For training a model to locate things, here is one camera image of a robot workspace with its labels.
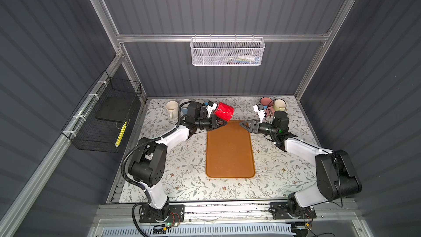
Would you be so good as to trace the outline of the blue mug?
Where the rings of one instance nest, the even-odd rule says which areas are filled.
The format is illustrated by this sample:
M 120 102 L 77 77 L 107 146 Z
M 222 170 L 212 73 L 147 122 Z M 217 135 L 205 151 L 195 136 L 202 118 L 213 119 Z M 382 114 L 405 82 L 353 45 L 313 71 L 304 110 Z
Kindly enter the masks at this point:
M 183 99 L 183 100 L 180 101 L 180 108 L 181 108 L 182 115 L 187 114 L 187 108 L 188 108 L 190 102 L 191 102 L 191 100 L 189 100 L 189 99 Z

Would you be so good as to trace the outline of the purple mug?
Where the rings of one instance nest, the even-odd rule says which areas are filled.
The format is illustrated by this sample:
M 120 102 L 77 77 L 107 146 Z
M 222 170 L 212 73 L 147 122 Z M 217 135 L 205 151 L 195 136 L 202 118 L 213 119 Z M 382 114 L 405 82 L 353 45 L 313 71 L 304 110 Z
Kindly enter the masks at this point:
M 195 100 L 195 102 L 201 103 L 201 104 L 205 104 L 205 101 L 201 100 L 201 99 L 197 99 Z

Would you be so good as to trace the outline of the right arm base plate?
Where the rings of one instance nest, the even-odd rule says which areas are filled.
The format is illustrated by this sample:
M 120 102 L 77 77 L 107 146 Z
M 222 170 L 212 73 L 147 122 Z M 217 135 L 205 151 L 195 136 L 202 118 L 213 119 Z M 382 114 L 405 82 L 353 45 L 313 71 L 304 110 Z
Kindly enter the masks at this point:
M 271 202 L 268 211 L 273 219 L 315 219 L 317 217 L 313 207 L 300 207 L 291 201 Z

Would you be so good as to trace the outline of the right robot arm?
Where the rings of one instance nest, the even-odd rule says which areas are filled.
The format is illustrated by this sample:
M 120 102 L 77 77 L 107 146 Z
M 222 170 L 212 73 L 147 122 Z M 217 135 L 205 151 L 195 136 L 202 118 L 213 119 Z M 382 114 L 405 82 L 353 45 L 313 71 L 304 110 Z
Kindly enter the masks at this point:
M 279 149 L 295 154 L 316 168 L 316 183 L 288 197 L 287 211 L 295 215 L 311 206 L 342 199 L 362 191 L 362 184 L 344 150 L 329 150 L 310 145 L 289 131 L 289 117 L 276 111 L 272 123 L 262 120 L 241 121 L 240 126 L 249 133 L 270 136 Z

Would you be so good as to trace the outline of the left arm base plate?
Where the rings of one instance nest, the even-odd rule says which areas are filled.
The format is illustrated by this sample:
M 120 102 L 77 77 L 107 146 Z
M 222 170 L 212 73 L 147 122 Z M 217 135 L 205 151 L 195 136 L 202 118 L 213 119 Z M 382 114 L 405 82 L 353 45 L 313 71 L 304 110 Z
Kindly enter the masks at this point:
M 179 223 L 184 221 L 185 205 L 169 204 L 161 210 L 141 205 L 139 223 Z

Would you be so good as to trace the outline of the pink patterned mug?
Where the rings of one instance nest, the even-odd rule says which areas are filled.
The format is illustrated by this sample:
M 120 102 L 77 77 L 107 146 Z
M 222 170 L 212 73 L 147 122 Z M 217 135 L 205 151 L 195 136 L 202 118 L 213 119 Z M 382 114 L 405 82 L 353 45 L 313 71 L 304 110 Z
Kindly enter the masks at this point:
M 274 105 L 274 101 L 273 99 L 269 98 L 269 97 L 263 97 L 260 99 L 260 103 L 263 107 L 265 107 L 265 114 L 266 116 L 269 115 L 273 115 L 273 105 Z

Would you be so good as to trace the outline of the red mug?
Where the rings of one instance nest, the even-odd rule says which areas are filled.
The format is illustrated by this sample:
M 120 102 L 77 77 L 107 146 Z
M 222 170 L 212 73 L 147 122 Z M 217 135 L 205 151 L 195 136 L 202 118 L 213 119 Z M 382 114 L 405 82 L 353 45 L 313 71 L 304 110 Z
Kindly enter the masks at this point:
M 234 112 L 235 110 L 232 106 L 219 102 L 214 111 L 214 115 L 229 122 L 232 119 Z

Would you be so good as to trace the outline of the light green mug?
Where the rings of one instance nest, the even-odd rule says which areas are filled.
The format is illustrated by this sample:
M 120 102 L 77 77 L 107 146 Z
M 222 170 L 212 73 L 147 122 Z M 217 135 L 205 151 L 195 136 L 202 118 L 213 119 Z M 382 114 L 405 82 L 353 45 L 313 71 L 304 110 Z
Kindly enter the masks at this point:
M 287 103 L 283 99 L 276 99 L 273 102 L 273 109 L 275 111 L 286 111 Z

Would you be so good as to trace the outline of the white mug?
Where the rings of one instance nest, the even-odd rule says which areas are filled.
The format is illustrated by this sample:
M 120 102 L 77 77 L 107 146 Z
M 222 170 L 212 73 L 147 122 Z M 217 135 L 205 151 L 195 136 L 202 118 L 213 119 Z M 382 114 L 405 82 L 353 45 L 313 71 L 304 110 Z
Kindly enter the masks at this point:
M 165 109 L 168 113 L 168 117 L 170 119 L 177 119 L 178 118 L 178 109 L 179 104 L 176 101 L 169 101 L 165 105 Z

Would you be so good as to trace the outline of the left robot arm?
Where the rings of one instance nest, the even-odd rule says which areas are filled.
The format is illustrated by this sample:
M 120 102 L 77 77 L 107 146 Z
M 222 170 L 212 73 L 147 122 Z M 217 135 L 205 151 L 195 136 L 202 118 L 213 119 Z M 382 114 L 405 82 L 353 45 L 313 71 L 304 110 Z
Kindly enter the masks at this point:
M 120 166 L 123 179 L 145 193 L 151 210 L 164 214 L 168 212 L 169 198 L 164 192 L 161 179 L 168 151 L 191 138 L 197 131 L 213 131 L 225 126 L 235 111 L 230 105 L 211 101 L 187 101 L 175 108 L 175 126 L 156 138 L 141 138 L 123 158 Z

